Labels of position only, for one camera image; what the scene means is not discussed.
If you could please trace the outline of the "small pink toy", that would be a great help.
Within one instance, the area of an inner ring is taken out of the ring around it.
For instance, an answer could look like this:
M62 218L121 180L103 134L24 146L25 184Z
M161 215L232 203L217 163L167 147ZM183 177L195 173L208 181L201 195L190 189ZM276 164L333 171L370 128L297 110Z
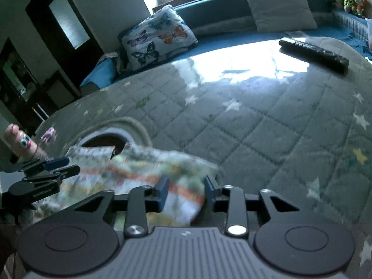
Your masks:
M42 144L50 144L56 139L56 129L50 127L40 138Z

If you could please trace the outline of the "plain grey cushion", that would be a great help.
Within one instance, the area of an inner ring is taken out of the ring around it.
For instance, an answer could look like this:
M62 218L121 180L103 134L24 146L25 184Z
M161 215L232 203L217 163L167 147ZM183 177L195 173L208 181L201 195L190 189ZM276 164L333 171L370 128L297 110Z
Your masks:
M258 32L316 30L307 0L247 0Z

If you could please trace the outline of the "butterfly print pillow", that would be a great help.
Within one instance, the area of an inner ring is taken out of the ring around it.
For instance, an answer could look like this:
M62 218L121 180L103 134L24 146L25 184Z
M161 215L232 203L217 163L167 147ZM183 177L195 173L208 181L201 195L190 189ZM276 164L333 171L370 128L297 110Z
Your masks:
M139 71L187 52L198 44L193 31L166 5L120 38L127 54L127 70Z

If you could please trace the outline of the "teal bench sofa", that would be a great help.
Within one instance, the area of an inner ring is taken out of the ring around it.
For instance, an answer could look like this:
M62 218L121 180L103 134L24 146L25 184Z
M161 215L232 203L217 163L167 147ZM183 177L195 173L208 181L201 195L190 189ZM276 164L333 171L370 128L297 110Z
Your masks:
M329 0L307 0L318 29L308 31L311 37L333 37L344 41L362 56L371 58L371 50L367 44L367 22L342 11L332 9ZM246 0L199 0L176 8L177 14L184 18L197 37L198 44L164 62L180 60L212 50L233 47L245 43L275 39L280 32L267 35L257 32L253 17ZM116 58L122 61L123 69L113 82L133 75L127 70L127 54L124 49L110 52L102 56L98 64L105 59ZM89 83L80 87L86 96L99 89Z

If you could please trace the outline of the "quilted green star tablecloth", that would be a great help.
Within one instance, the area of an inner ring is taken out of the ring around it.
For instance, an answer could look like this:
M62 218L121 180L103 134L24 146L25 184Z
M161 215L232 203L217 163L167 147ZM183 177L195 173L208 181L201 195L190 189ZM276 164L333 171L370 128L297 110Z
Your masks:
M51 157L72 146L178 151L218 166L221 184L271 189L344 224L350 278L371 277L371 60L328 37L344 75L286 54L277 40L213 50L121 80L53 114Z

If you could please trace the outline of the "pink cartoon-eyed bottle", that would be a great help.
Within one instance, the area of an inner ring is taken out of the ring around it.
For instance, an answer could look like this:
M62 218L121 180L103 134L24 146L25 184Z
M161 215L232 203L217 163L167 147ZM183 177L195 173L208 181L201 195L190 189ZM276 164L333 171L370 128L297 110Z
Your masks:
M16 124L10 124L4 131L4 141L10 149L24 160L47 160L46 152Z

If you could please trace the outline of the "orange plush toy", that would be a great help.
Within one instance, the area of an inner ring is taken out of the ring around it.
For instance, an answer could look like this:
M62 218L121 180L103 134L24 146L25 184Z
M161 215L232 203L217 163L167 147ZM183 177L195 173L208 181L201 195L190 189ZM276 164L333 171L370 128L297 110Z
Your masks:
M353 14L359 18L365 18L364 5L366 0L355 0Z

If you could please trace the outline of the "blue cushion at bench end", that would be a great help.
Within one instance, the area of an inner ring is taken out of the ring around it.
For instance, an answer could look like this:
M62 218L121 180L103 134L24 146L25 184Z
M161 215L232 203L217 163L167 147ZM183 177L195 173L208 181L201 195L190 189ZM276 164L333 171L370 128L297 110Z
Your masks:
M99 89L110 86L120 75L123 69L121 60L116 58L105 59L100 62L82 81L80 87L88 85L89 83L95 84Z

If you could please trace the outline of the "dark door with glass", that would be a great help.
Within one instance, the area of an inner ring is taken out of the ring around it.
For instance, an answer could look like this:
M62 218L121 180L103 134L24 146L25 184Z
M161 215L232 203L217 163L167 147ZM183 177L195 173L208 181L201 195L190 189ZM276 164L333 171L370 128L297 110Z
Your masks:
M61 67L93 67L102 55L73 0L31 0L26 13Z

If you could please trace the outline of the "colourful patterned children's garment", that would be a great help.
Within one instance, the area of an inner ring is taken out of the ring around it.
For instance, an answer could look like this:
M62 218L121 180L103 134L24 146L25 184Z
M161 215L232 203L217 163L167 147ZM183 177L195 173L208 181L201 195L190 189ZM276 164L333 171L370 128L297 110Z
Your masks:
M189 226L205 200L204 178L215 176L214 163L178 151L158 150L137 144L126 145L120 154L114 148L72 146L66 153L80 167L77 176L65 179L60 191L40 200L33 213L38 222L89 196L112 189L128 194L142 185L154 186L161 177L170 180L162 213L149 213L148 226Z

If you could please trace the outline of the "black remote control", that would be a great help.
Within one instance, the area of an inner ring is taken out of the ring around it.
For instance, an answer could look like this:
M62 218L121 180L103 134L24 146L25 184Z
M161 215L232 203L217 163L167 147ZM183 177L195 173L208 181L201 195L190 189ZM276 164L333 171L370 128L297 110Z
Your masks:
M282 38L279 45L291 56L315 62L339 74L345 74L349 68L349 59L310 43Z

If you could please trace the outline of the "green and brown plush toy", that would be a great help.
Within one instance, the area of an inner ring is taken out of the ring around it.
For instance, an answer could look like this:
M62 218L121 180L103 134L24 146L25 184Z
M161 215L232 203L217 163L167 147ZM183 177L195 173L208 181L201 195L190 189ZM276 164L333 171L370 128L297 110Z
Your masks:
M338 9L347 13L352 13L355 10L355 0L336 0L335 5Z

